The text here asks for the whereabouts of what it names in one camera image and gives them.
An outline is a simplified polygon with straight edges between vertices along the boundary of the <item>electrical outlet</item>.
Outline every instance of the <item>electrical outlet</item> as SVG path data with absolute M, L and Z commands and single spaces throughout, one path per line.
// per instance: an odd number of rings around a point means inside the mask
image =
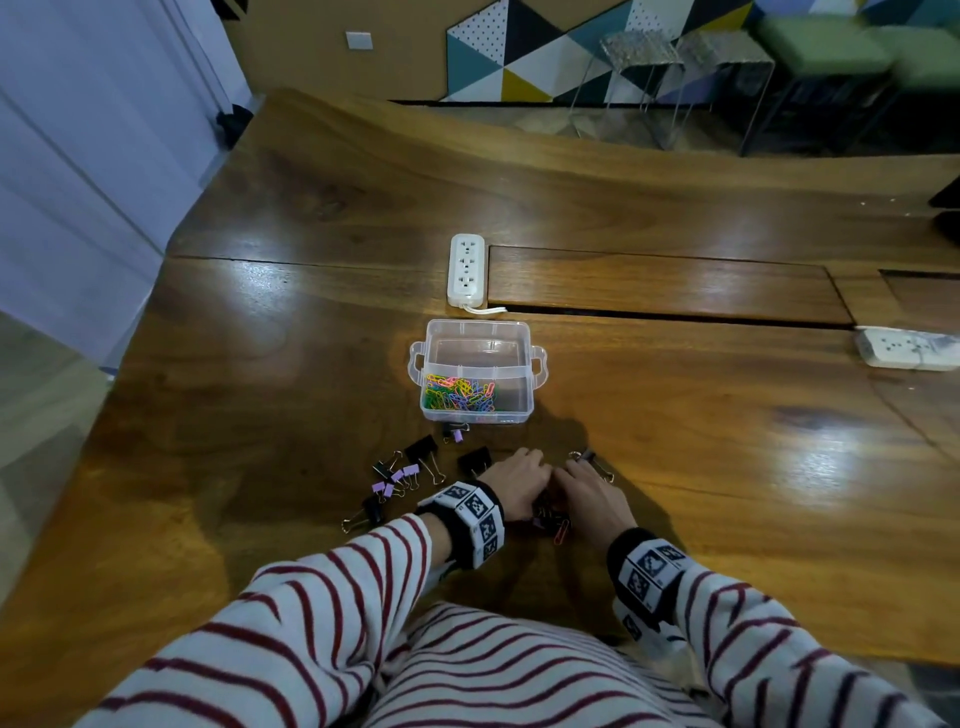
M 454 235 L 450 240 L 447 301 L 458 308 L 479 308 L 486 298 L 487 242 L 480 235 Z
M 347 31 L 347 48 L 351 51 L 373 50 L 373 36 L 369 33 Z
M 960 367 L 956 337 L 901 328 L 861 327 L 856 333 L 860 355 L 872 367 L 948 372 Z

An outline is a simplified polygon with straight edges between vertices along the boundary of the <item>extension cord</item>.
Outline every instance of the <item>extension cord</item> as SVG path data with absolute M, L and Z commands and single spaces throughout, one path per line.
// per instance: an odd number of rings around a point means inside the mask
M 856 346 L 872 367 L 949 372 L 960 367 L 960 339 L 902 328 L 857 327 Z
M 487 241 L 480 235 L 461 232 L 450 240 L 450 267 L 446 277 L 446 300 L 469 313 L 485 316 L 505 313 L 503 306 L 482 308 L 487 298 Z

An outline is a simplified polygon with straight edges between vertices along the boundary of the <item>green cushion seat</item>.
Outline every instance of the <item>green cushion seat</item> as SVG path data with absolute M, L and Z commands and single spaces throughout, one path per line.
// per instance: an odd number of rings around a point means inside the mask
M 960 38 L 944 28 L 885 25 L 870 34 L 894 57 L 904 91 L 960 91 Z
M 868 76 L 893 65 L 867 28 L 842 15 L 767 15 L 756 35 L 799 78 Z

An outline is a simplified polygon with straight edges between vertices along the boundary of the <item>container handle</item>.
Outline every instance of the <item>container handle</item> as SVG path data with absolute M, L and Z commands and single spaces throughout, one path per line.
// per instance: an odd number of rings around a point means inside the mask
M 423 354 L 423 344 L 422 341 L 415 341 L 410 345 L 410 361 L 407 362 L 407 374 L 418 387 L 423 386 L 423 370 L 417 369 L 417 357 Z
M 534 375 L 534 389 L 540 389 L 545 383 L 550 373 L 546 369 L 546 350 L 543 347 L 531 347 L 530 358 L 533 361 L 540 360 L 540 373 Z

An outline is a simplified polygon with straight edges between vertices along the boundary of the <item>triangle pattern wall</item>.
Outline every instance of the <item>triangle pattern wall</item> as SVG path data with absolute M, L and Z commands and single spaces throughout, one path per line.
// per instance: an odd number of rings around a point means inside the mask
M 676 40 L 695 30 L 738 30 L 764 15 L 825 12 L 866 14 L 875 24 L 943 25 L 960 20 L 956 0 L 621 0 L 580 25 L 562 30 L 523 0 L 497 0 L 446 31 L 447 90 L 461 103 L 638 103 L 649 68 L 612 73 L 600 38 L 624 30 L 660 30 Z M 709 101 L 711 76 L 668 74 L 659 101 L 683 89 L 684 103 Z

